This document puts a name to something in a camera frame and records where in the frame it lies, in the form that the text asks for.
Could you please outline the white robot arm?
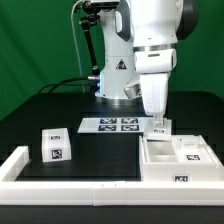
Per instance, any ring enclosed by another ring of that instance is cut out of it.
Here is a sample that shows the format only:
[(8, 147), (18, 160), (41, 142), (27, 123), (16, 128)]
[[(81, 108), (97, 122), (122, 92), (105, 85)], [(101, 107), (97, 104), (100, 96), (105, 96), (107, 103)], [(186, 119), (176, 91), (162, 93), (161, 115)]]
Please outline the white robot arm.
[(145, 114), (163, 127), (175, 45), (198, 23), (195, 0), (86, 0), (83, 8), (104, 35), (105, 66), (96, 96), (141, 98)]

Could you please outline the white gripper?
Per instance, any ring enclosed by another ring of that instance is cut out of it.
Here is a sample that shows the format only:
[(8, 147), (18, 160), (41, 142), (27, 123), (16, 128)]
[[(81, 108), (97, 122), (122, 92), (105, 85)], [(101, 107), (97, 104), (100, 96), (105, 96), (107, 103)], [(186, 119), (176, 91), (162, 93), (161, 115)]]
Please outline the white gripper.
[(167, 104), (169, 73), (142, 74), (140, 87), (142, 101), (147, 116), (154, 116), (155, 127), (164, 126), (164, 114)]

